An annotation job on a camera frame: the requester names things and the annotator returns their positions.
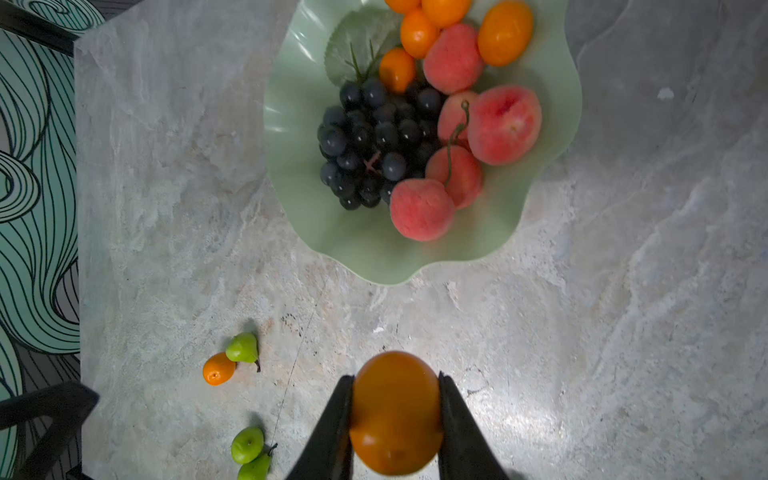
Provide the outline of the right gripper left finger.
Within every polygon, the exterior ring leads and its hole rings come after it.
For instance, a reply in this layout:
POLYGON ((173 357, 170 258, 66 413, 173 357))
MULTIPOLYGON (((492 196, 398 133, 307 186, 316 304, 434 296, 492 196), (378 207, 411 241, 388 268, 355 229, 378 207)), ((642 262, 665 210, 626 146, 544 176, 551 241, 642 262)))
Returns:
POLYGON ((349 437, 354 377, 342 376, 287 480, 350 480, 353 447, 349 437))

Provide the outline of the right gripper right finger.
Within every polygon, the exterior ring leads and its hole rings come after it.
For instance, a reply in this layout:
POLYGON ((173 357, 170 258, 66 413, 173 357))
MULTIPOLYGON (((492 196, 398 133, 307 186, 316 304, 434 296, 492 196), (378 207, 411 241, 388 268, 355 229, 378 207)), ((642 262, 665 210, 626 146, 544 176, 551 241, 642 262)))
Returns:
POLYGON ((440 478, 507 480, 507 473, 494 456, 454 380, 441 372, 438 382, 444 432, 438 453, 440 478))

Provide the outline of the green fake pear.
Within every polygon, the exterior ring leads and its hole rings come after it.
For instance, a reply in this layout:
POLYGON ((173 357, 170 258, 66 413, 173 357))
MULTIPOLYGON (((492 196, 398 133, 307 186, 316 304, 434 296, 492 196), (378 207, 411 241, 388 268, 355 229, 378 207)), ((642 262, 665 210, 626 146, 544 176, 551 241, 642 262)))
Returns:
POLYGON ((239 465, 254 461, 263 451, 265 437, 261 428, 247 427, 232 440, 230 453, 232 460, 239 465))
POLYGON ((235 363, 255 364, 257 371, 261 371, 258 338, 252 332, 236 335, 226 347, 225 355, 235 363))
POLYGON ((238 480, 266 480, 272 464, 272 456, 277 444, 267 448, 255 460, 243 465, 238 472, 238 480))

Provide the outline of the orange fake kumquat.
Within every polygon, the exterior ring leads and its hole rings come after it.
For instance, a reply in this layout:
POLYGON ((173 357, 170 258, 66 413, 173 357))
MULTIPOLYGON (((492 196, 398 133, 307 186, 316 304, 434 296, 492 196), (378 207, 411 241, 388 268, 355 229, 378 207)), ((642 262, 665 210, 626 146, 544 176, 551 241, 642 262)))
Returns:
POLYGON ((486 13, 478 31, 482 59, 495 67, 516 61, 527 49, 533 30, 533 12, 525 2, 497 3, 486 13))
POLYGON ((386 5, 394 12, 405 15, 421 5, 421 0, 385 0, 386 5))
POLYGON ((438 454, 443 436, 438 376, 424 361, 389 351, 358 371, 349 437, 367 467, 385 476, 414 474, 438 454))
POLYGON ((440 35, 423 10, 417 7, 408 12, 400 26, 400 43, 404 50, 415 59, 424 59, 440 35))
POLYGON ((222 385, 232 378, 236 367, 237 364, 230 360, 225 352, 217 353, 203 365, 203 379, 211 386, 222 385))
POLYGON ((422 0, 421 9, 438 28, 459 23, 469 12, 472 0, 422 0))
POLYGON ((415 59, 402 47, 393 48, 382 57, 378 75, 389 92, 403 94, 416 77, 415 59))

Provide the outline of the pink fake peach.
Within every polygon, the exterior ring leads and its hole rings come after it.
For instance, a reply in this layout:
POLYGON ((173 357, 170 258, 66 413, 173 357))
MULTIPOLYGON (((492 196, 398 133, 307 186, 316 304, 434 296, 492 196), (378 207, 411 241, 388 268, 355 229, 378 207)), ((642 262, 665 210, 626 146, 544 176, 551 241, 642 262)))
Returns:
POLYGON ((479 94, 472 90, 464 90, 450 95, 442 106, 437 122, 438 138, 443 145, 447 144, 459 124, 466 123, 466 115, 462 104, 471 104, 479 94))
POLYGON ((390 216, 404 237, 427 242, 443 236, 452 226, 456 207, 442 183, 408 179, 392 191, 390 216))
POLYGON ((425 78, 433 88, 451 95, 476 83, 485 68, 477 37, 477 30, 463 23, 441 32, 423 61, 425 78))
POLYGON ((469 126, 469 106, 468 100, 462 101, 461 120, 454 126, 447 143, 430 157, 425 169, 426 178, 442 183, 458 210, 472 205, 484 184, 480 162, 459 142, 469 126))
POLYGON ((532 90, 518 85, 494 87, 473 100, 469 111, 468 143, 485 164, 517 162, 538 140, 542 108, 532 90))

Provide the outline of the dark fake grape bunch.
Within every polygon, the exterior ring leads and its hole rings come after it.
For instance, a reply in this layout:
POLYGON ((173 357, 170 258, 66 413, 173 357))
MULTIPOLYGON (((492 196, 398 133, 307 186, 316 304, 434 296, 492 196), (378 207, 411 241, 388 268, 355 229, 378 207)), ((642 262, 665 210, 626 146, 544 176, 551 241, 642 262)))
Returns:
POLYGON ((342 18, 325 49, 325 73, 338 98, 317 130, 325 160, 320 179, 348 211, 389 203, 399 182, 424 177, 440 146, 437 116, 445 97, 426 81, 420 61, 414 58, 416 77, 403 94, 379 80, 382 57, 402 47, 399 23, 392 11, 362 6, 342 18))

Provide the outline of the light green wavy fruit bowl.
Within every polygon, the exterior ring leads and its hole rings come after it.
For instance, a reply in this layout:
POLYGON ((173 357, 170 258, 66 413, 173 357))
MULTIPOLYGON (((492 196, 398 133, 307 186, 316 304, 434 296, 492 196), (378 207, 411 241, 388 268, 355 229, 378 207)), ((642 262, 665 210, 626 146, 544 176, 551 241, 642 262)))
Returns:
POLYGON ((469 262, 500 249, 515 232, 532 184, 573 140, 581 119, 582 88, 565 34, 567 5, 535 1, 532 41, 522 58, 488 69, 481 89, 518 84, 539 97, 543 124, 519 161, 485 170, 479 199, 456 214, 451 230, 432 242, 400 235, 383 206, 347 211, 320 179, 316 132, 325 109, 399 34, 400 17, 382 1, 301 1, 273 62, 264 98, 264 144, 269 175, 298 237, 360 278, 398 285, 423 268, 469 262))

